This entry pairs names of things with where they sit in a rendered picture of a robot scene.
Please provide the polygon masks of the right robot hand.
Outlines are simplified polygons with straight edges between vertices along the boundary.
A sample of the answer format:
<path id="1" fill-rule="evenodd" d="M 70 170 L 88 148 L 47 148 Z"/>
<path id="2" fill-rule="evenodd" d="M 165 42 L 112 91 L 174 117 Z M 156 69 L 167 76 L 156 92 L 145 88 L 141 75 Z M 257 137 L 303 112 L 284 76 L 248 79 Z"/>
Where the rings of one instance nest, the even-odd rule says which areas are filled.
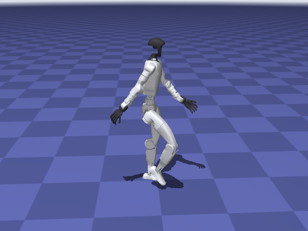
<path id="1" fill-rule="evenodd" d="M 116 121 L 117 121 L 117 119 L 119 118 L 119 123 L 120 123 L 122 113 L 125 112 L 127 109 L 128 109 L 128 106 L 126 106 L 124 109 L 122 109 L 122 108 L 119 106 L 119 109 L 115 110 L 115 111 L 111 114 L 111 116 L 110 116 L 111 121 L 116 125 Z"/>

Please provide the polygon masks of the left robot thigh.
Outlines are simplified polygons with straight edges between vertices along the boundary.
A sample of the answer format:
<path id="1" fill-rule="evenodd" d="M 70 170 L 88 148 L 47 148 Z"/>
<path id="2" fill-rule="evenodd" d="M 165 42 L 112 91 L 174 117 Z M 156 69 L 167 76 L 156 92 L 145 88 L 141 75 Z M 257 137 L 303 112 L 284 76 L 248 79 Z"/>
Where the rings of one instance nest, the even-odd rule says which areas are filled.
<path id="1" fill-rule="evenodd" d="M 158 113 L 161 116 L 160 108 L 158 106 L 157 106 L 157 109 L 156 109 L 156 113 Z M 152 138 L 148 138 L 145 141 L 145 146 L 148 149 L 154 148 L 156 146 L 158 140 L 159 140 L 159 137 L 160 137 L 160 134 L 154 129 L 153 123 L 150 124 L 151 125 Z"/>

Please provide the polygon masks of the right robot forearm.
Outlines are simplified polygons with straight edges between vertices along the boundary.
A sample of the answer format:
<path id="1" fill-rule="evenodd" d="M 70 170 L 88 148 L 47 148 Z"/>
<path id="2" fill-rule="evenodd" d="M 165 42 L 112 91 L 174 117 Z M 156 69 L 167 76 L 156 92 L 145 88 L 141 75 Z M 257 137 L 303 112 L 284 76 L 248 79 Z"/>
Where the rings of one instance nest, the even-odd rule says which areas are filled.
<path id="1" fill-rule="evenodd" d="M 132 88 L 132 90 L 130 91 L 130 94 L 128 95 L 128 97 L 124 100 L 124 102 L 121 104 L 121 108 L 124 109 L 126 106 L 130 106 L 132 104 L 132 102 L 134 101 L 134 99 L 138 96 L 137 92 L 140 90 L 140 86 L 136 85 L 135 87 Z"/>

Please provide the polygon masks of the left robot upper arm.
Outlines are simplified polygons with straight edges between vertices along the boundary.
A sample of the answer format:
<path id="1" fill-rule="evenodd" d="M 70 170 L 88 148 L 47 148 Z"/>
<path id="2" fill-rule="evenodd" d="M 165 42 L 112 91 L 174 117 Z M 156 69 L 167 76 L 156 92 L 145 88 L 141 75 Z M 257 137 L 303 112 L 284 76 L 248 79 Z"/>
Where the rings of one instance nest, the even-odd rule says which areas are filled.
<path id="1" fill-rule="evenodd" d="M 161 61 L 160 61 L 160 63 L 161 63 Z M 161 65 L 162 65 L 162 63 L 161 63 Z M 171 81 L 169 79 L 165 78 L 165 73 L 164 73 L 163 67 L 162 67 L 162 76 L 161 76 L 160 81 L 161 81 L 161 83 L 164 87 L 169 87 L 171 85 Z"/>

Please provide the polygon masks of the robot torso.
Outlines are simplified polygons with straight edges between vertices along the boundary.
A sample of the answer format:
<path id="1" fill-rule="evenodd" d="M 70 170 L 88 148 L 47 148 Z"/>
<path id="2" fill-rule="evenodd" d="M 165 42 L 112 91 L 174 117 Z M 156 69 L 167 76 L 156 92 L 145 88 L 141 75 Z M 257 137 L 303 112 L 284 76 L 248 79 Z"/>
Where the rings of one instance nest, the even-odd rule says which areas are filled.
<path id="1" fill-rule="evenodd" d="M 146 83 L 144 83 L 143 85 L 144 87 L 143 95 L 147 95 L 147 97 L 145 98 L 144 103 L 142 105 L 142 114 L 146 109 L 148 111 L 153 110 L 155 112 L 157 109 L 156 102 L 154 102 L 154 98 L 157 95 L 159 89 L 159 84 L 162 76 L 162 65 L 159 60 L 158 60 L 159 62 L 155 60 L 156 60 L 155 58 L 153 58 L 153 60 L 152 59 L 147 60 L 144 64 L 145 67 L 147 63 L 153 63 L 156 65 L 156 68 L 154 73 L 150 75 Z"/>

